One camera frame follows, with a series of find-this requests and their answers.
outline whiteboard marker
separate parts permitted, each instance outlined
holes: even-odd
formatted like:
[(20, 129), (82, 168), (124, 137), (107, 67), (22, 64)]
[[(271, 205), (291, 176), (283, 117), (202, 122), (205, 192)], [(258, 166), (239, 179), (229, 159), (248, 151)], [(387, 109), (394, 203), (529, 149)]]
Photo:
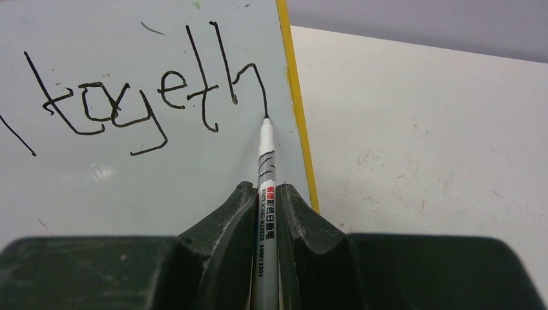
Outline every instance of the whiteboard marker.
[(253, 266), (253, 308), (279, 308), (278, 236), (276, 228), (276, 165), (274, 132), (268, 113), (260, 128), (257, 180), (257, 242)]

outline white surface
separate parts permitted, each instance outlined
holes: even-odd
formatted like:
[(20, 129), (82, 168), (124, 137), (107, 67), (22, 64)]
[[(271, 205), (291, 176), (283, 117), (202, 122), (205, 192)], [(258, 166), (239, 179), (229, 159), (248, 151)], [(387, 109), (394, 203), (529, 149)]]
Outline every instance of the white surface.
[(548, 63), (548, 1), (288, 0), (295, 26)]
[[(232, 103), (215, 28), (224, 43), (231, 78), (256, 63), (266, 88), (277, 138), (279, 181), (296, 183), (308, 197), (295, 124), (286, 58), (274, 1), (0, 1), (0, 114), (35, 150), (30, 152), (0, 123), (0, 248), (20, 236), (64, 234), (178, 234), (222, 204), (242, 180), (256, 183), (259, 128), (264, 117), (261, 89), (253, 69), (234, 86)], [(155, 34), (148, 27), (163, 32)], [(209, 86), (209, 124), (202, 124), (204, 89), (185, 26), (189, 25)], [(104, 123), (96, 136), (73, 133), (47, 100), (23, 54), (27, 51), (53, 98), (79, 130), (98, 130), (83, 113), (78, 85), (101, 81), (120, 103), (118, 121), (147, 115), (146, 94), (163, 131), (165, 147), (130, 156), (162, 143), (152, 120), (126, 128)], [(168, 70), (188, 86), (156, 91)], [(180, 84), (170, 76), (167, 87)], [(97, 118), (111, 108), (100, 88), (87, 99)]]
[(548, 65), (292, 31), (321, 214), (499, 238), (548, 296)]

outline yellow edge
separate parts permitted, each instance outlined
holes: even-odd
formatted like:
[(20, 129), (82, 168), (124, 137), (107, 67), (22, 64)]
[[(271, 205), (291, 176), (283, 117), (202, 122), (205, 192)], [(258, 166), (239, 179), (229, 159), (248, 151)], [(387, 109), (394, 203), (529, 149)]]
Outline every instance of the yellow edge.
[(304, 120), (304, 109), (302, 107), (302, 98), (300, 96), (299, 75), (297, 74), (297, 62), (295, 60), (295, 51), (293, 49), (293, 39), (291, 38), (290, 16), (286, 0), (276, 0), (278, 6), (278, 16), (280, 18), (280, 27), (284, 39), (284, 48), (286, 50), (286, 61), (288, 62), (288, 81), (290, 83), (291, 95), (293, 96), (293, 111), (297, 119), (299, 128), (300, 145), (302, 147), (302, 157), (304, 159), (304, 169), (308, 181), (308, 192), (310, 193), (310, 202), (312, 209), (320, 213), (318, 206), (318, 194), (316, 192), (316, 181), (314, 179), (314, 169), (312, 168), (312, 156), (310, 155), (310, 144), (308, 144), (308, 132), (306, 131), (306, 121)]

